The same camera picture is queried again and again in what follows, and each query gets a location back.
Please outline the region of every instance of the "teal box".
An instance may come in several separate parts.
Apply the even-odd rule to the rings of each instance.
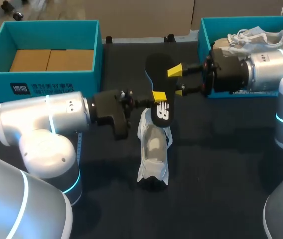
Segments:
[[[94,50],[92,70],[10,72],[18,49]],[[99,91],[103,45],[97,20],[10,21],[0,29],[0,102],[81,91]]]
[[[241,29],[251,29],[259,26],[267,32],[279,32],[283,30],[283,16],[256,16],[256,17],[207,17],[201,19],[198,36],[198,55],[203,63],[211,50],[211,45],[218,39],[227,37],[228,34],[237,34]],[[241,90],[233,94],[221,92],[212,94],[209,97],[255,97],[255,96],[276,96],[277,92],[256,92],[250,93]]]

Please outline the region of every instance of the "floor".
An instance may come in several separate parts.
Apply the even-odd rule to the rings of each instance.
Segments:
[[[84,20],[83,0],[9,0],[16,11],[24,15],[23,20]],[[5,13],[1,8],[0,27],[4,21],[14,21],[12,14]],[[188,36],[176,37],[176,41],[197,41],[198,31],[191,31]],[[114,43],[157,43],[163,42],[161,37],[114,39]]]

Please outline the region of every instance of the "white sneaker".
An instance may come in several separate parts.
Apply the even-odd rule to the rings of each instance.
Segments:
[[[159,128],[151,120],[150,108],[141,114],[137,137],[141,140],[141,165],[137,182],[142,178],[156,177],[168,185],[167,150],[172,144],[170,127]]]
[[[283,30],[279,33],[265,32],[260,27],[228,34],[215,41],[213,49],[220,48],[225,56],[245,56],[251,53],[283,49]]]

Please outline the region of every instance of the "black shoe insole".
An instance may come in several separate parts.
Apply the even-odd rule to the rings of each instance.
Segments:
[[[175,63],[169,55],[156,53],[147,57],[145,71],[152,82],[152,90],[165,92],[167,100],[151,107],[151,119],[155,126],[169,127],[174,119],[174,100],[177,77],[168,77],[167,71]]]

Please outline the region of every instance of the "black table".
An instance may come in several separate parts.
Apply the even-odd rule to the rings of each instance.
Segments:
[[[104,45],[102,90],[150,94],[146,57],[170,54],[176,63],[197,59],[196,43]],[[199,84],[200,76],[187,78]],[[176,99],[169,150],[169,186],[137,186],[142,109],[132,113],[128,140],[110,127],[83,135],[84,195],[73,208],[73,239],[265,239],[262,210],[283,180],[283,151],[273,141],[275,98]],[[0,159],[25,169],[18,148],[0,143]]]

